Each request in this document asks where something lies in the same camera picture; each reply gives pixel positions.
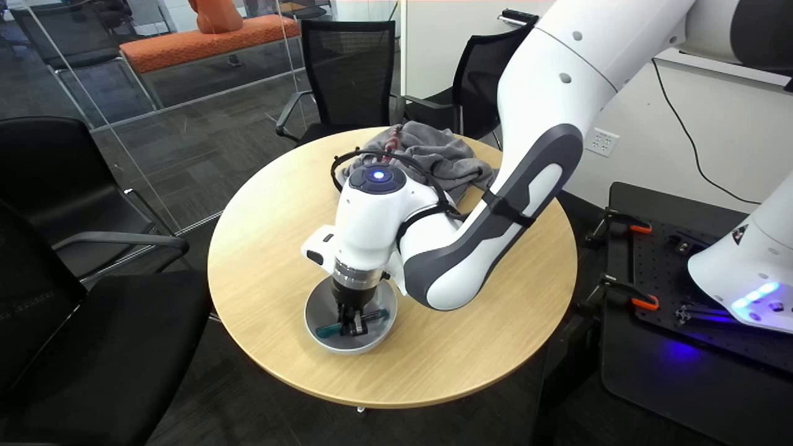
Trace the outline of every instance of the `round wooden table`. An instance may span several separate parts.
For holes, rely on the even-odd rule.
[[[333,133],[258,171],[216,226],[208,284],[228,335],[280,380],[364,409],[444,403],[511,374],[544,343],[571,296],[574,237],[553,200],[471,305],[432,312],[399,296],[395,325],[379,346],[352,356],[323,351],[310,338],[301,314],[327,275],[300,254],[300,244],[333,221],[340,192],[328,181],[332,156],[379,130]],[[497,166],[501,150],[471,138],[465,143]]]

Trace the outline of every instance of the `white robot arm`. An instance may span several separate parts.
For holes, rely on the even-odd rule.
[[[757,13],[777,17],[774,26],[791,35],[793,6],[784,0],[558,0],[501,77],[503,164],[467,218],[420,213],[437,202],[431,187],[389,161],[369,164],[343,182],[336,228],[322,228],[305,253],[322,258],[336,296],[374,292],[389,273],[403,294],[431,310],[462,307],[564,185],[602,105],[653,53],[673,43],[742,63],[788,57],[793,40],[774,50],[755,41],[767,35],[750,22]]]

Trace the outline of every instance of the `black office chair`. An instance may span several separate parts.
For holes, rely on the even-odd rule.
[[[121,66],[124,77],[136,84],[138,91],[146,93],[150,108],[152,100],[140,84],[140,79],[131,71],[125,60],[118,52],[118,35],[109,31],[109,17],[102,17],[103,4],[98,0],[68,0],[53,4],[31,4],[12,6],[12,17],[43,62],[43,66],[57,79],[58,88],[68,96],[74,108],[86,119],[84,108],[78,105],[76,96],[63,84],[63,71],[84,69],[113,62]]]
[[[297,91],[275,122],[295,143],[343,128],[385,125],[393,74],[393,22],[301,22],[301,57],[310,91]],[[286,119],[301,96],[315,96],[320,122],[290,133]]]
[[[328,19],[328,0],[281,0],[278,1],[280,15],[291,19]]]
[[[125,0],[88,0],[98,22],[105,31],[115,35],[118,40],[133,40],[131,9]]]
[[[143,442],[208,316],[204,276],[105,276],[84,289],[0,202],[0,442]]]
[[[535,22],[503,35],[473,35],[465,41],[452,84],[425,98],[403,96],[403,119],[482,138],[497,119],[497,79]]]
[[[121,191],[78,119],[24,115],[0,122],[0,197],[48,240],[86,284],[131,258],[164,248],[164,265],[186,243],[156,222],[131,187]]]

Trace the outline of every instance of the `white wall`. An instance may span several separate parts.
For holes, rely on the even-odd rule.
[[[445,87],[467,35],[503,26],[508,4],[542,13],[553,0],[406,0],[401,79],[406,93]],[[773,84],[659,62],[667,91],[698,143],[704,171],[746,197],[765,197],[793,169],[793,93]],[[722,208],[750,209],[709,185],[691,146],[644,66],[595,123],[618,133],[611,156],[585,150],[566,191],[607,205],[611,181],[626,181]]]
[[[389,19],[399,0],[333,0],[333,19]]]

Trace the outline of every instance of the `black cable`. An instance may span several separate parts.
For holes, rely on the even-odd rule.
[[[695,141],[693,141],[693,135],[691,135],[689,125],[683,123],[683,119],[679,115],[679,112],[673,108],[673,104],[672,104],[672,98],[669,98],[669,93],[667,93],[667,84],[664,84],[664,77],[660,77],[660,69],[659,69],[659,63],[657,63],[657,60],[653,60],[653,57],[651,57],[649,62],[651,62],[651,66],[653,66],[653,77],[659,79],[660,96],[664,96],[667,105],[672,108],[672,113],[673,113],[673,119],[675,119],[679,128],[685,133],[685,138],[689,138],[689,143],[691,143],[693,164],[695,164],[698,175],[700,175],[705,182],[711,182],[713,187],[722,191],[725,195],[730,195],[730,197],[735,197],[735,200],[740,200],[740,202],[761,205],[761,200],[742,197],[742,195],[737,195],[737,192],[727,191],[725,185],[720,185],[720,182],[711,181],[711,179],[704,174],[700,161],[698,161]]]
[[[399,6],[399,1],[393,1],[392,13],[389,13],[389,19],[393,19],[395,6]]]

